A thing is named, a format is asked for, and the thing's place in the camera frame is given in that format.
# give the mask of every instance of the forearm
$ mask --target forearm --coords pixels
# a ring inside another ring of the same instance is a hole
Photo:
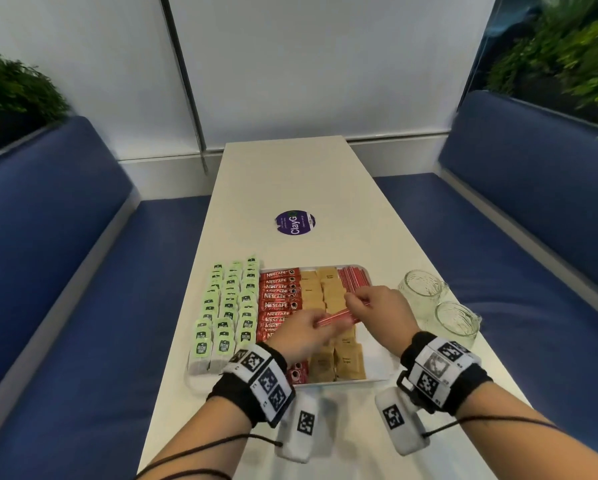
[[[228,436],[249,433],[251,428],[250,420],[236,405],[223,397],[211,397],[151,463]],[[177,472],[199,468],[220,470],[232,476],[239,465],[246,442],[247,439],[236,440],[178,458],[147,472],[142,480],[159,480]],[[211,475],[191,478],[216,480]]]
[[[479,386],[456,417],[477,415],[521,416],[549,422],[492,382]],[[465,423],[462,428],[499,480],[598,479],[598,454],[555,429],[481,420]]]

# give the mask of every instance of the blue cushion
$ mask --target blue cushion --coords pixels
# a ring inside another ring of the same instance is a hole
[[[0,480],[135,475],[208,203],[141,203],[1,429]]]
[[[439,161],[598,284],[598,130],[476,91]]]
[[[436,175],[376,182],[531,404],[598,451],[598,313]]]
[[[0,157],[0,381],[131,187],[85,118]]]

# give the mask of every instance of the person's left hand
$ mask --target person's left hand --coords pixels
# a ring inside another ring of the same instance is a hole
[[[288,366],[306,360],[329,339],[340,335],[355,323],[350,316],[317,327],[315,322],[328,314],[323,310],[300,310],[293,313],[265,341],[285,358]]]

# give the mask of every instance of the hand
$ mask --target hand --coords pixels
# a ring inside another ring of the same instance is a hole
[[[265,343],[278,351],[288,366],[306,360],[329,339],[354,325],[350,317],[315,328],[315,322],[328,314],[323,310],[300,310],[293,313]]]
[[[361,300],[370,302],[365,306]],[[392,355],[401,357],[421,331],[408,300],[397,290],[385,286],[362,286],[354,294],[346,293],[346,305],[367,330]]]

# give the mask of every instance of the glass rim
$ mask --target glass rim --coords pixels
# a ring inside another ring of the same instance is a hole
[[[461,332],[457,332],[455,330],[450,330],[449,328],[447,328],[447,326],[439,319],[439,307],[442,306],[442,305],[453,305],[453,306],[455,306],[457,308],[461,308],[463,310],[467,310],[471,315],[477,317],[479,319],[479,326],[477,327],[477,330],[475,330],[472,333],[461,333]],[[439,323],[439,325],[441,325],[443,328],[445,328],[448,332],[456,335],[457,337],[475,337],[479,333],[479,330],[481,330],[481,316],[478,315],[478,314],[476,314],[475,312],[473,312],[467,306],[462,305],[461,303],[457,303],[455,301],[442,301],[437,306],[435,306],[435,320],[437,320],[437,322]]]
[[[408,274],[410,273],[415,273],[415,272],[419,272],[419,273],[426,273],[428,276],[431,276],[432,278],[434,278],[435,280],[437,280],[437,282],[440,283],[441,285],[441,289],[439,290],[439,293],[435,293],[435,294],[421,294],[419,293],[417,290],[413,289],[412,286],[408,285]],[[438,294],[441,294],[444,290],[444,282],[441,281],[439,278],[437,278],[434,274],[432,273],[428,273],[427,271],[424,271],[423,269],[410,269],[405,276],[403,276],[403,283],[408,287],[408,289],[410,291],[412,291],[415,294],[418,294],[419,296],[423,296],[424,298],[431,298],[433,296],[436,296]]]

